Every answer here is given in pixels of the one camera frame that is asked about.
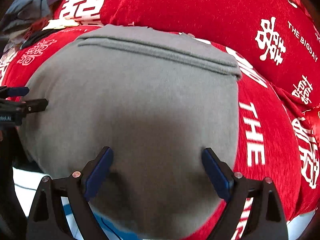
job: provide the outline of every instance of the red pillow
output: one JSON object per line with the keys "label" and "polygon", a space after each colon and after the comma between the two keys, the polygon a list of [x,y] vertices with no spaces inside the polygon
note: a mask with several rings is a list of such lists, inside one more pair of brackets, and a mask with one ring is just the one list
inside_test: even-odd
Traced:
{"label": "red pillow", "polygon": [[300,109],[320,103],[320,35],[299,0],[63,0],[63,16],[192,33],[241,53]]}
{"label": "red pillow", "polygon": [[[282,89],[266,81],[240,54],[215,43],[212,45],[235,56],[243,73],[238,82],[239,141],[233,170],[250,179],[270,176],[287,220],[314,210],[320,196],[319,153],[302,112]],[[244,232],[251,204],[252,199],[247,199],[232,240],[239,239]],[[205,240],[224,207],[222,202],[212,217],[184,240]]]}

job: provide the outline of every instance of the metal screw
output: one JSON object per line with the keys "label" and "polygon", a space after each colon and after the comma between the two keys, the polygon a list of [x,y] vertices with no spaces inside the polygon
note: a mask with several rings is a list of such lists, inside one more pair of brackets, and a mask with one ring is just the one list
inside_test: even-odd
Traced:
{"label": "metal screw", "polygon": [[265,180],[266,180],[266,183],[268,183],[268,184],[271,184],[271,183],[272,183],[272,179],[269,178],[269,177],[266,177]]}
{"label": "metal screw", "polygon": [[43,182],[47,182],[49,180],[49,177],[48,176],[44,176],[43,178],[42,178],[42,181]]}
{"label": "metal screw", "polygon": [[234,176],[235,176],[236,178],[238,178],[238,179],[241,179],[241,178],[242,178],[242,174],[241,174],[241,172],[239,172],[239,171],[236,171],[236,172],[234,173]]}
{"label": "metal screw", "polygon": [[80,175],[81,175],[81,172],[79,172],[79,171],[75,171],[74,173],[72,173],[72,177],[74,177],[74,178],[79,178]]}

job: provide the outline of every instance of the blue gripper pad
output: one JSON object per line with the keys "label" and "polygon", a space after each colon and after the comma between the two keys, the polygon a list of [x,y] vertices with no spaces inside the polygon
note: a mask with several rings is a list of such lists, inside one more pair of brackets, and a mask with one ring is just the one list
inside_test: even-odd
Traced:
{"label": "blue gripper pad", "polygon": [[96,159],[88,162],[84,167],[84,176],[81,179],[81,184],[84,189],[84,198],[88,202],[97,194],[101,184],[109,174],[112,163],[113,151],[109,147],[104,147]]}
{"label": "blue gripper pad", "polygon": [[234,181],[230,176],[228,179],[227,176],[224,175],[219,165],[222,162],[215,154],[214,156],[212,156],[208,149],[204,149],[202,151],[201,159],[205,172],[209,176],[209,179],[219,198],[222,198],[226,202],[229,202],[231,199]]}
{"label": "blue gripper pad", "polygon": [[24,97],[29,93],[28,87],[8,88],[8,97]]}

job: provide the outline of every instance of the gray clothing pile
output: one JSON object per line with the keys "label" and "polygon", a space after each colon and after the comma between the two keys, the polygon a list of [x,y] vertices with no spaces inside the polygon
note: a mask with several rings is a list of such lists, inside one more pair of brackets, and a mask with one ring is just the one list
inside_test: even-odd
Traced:
{"label": "gray clothing pile", "polygon": [[0,33],[10,34],[28,28],[52,14],[49,6],[60,0],[14,0],[0,21]]}
{"label": "gray clothing pile", "polygon": [[111,147],[111,174],[92,208],[141,238],[181,239],[220,203],[201,151],[211,147],[233,167],[240,77],[234,57],[188,35],[107,25],[35,72],[24,99],[49,105],[19,135],[53,178]]}

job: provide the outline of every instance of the blue stripe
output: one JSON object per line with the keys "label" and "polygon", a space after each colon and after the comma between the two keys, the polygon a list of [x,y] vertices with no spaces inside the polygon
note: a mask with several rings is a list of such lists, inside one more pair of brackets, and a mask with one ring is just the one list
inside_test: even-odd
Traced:
{"label": "blue stripe", "polygon": [[[70,204],[67,204],[67,205],[63,206],[63,209],[64,209],[64,212],[65,212],[66,216],[72,214]],[[104,230],[106,230],[106,231],[108,231],[110,233],[113,233],[110,230],[110,228],[111,228],[123,240],[139,240],[139,238],[137,237],[136,234],[134,234],[134,233],[126,233],[126,232],[120,231],[110,221],[108,221],[106,219],[103,219],[102,217],[98,216],[97,214],[94,214],[94,216],[95,216],[96,220],[98,221],[98,223],[99,223],[99,225],[101,226],[102,229],[104,229]]]}

